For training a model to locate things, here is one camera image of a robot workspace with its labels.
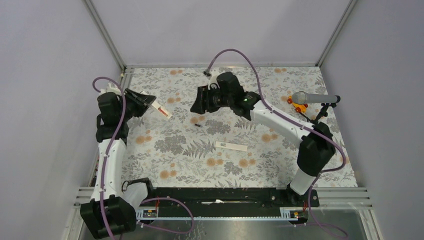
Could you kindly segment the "white remote control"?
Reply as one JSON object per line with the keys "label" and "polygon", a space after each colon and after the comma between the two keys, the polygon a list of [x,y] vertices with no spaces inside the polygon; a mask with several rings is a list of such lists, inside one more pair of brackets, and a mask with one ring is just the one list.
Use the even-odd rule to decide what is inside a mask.
{"label": "white remote control", "polygon": [[155,111],[161,114],[166,120],[170,120],[173,116],[164,106],[159,102],[158,98],[153,99],[152,96],[147,96],[144,100],[150,108],[153,108]]}

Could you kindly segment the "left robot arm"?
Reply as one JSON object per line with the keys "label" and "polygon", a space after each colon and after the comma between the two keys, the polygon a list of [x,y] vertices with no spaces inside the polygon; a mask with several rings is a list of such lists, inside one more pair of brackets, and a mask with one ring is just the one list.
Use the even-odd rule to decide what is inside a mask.
{"label": "left robot arm", "polygon": [[126,189],[121,180],[129,134],[127,122],[142,117],[155,100],[154,95],[128,88],[123,93],[103,90],[97,97],[100,110],[95,135],[99,150],[97,177],[89,202],[80,207],[80,215],[96,240],[133,232],[136,209],[155,200],[153,185],[147,177],[127,181]]}

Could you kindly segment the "white remote battery cover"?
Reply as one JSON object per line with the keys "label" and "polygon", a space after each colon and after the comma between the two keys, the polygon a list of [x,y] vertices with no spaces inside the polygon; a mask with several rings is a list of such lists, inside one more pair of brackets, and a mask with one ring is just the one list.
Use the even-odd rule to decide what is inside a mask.
{"label": "white remote battery cover", "polygon": [[234,144],[234,143],[228,143],[228,142],[221,142],[221,141],[216,141],[215,147],[216,148],[222,148],[222,149],[234,150],[234,151],[243,151],[243,152],[246,152],[248,150],[248,147],[246,145]]}

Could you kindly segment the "red orange battery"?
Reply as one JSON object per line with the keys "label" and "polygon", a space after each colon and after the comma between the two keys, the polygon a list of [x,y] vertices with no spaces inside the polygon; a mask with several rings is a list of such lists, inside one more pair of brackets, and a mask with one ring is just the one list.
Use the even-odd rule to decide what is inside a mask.
{"label": "red orange battery", "polygon": [[161,112],[165,117],[168,117],[168,113],[164,111],[161,107],[159,107],[157,110]]}

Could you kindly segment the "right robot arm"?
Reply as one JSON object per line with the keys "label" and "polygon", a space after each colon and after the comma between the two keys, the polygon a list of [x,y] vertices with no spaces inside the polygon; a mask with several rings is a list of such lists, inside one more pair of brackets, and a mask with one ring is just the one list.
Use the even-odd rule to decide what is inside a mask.
{"label": "right robot arm", "polygon": [[212,75],[204,71],[203,74],[208,84],[197,88],[190,111],[203,115],[227,107],[235,115],[274,129],[287,138],[298,148],[298,170],[288,185],[286,198],[293,206],[301,205],[307,199],[306,192],[336,153],[329,127],[322,122],[313,124],[297,119],[274,108],[258,93],[244,90],[232,72]]}

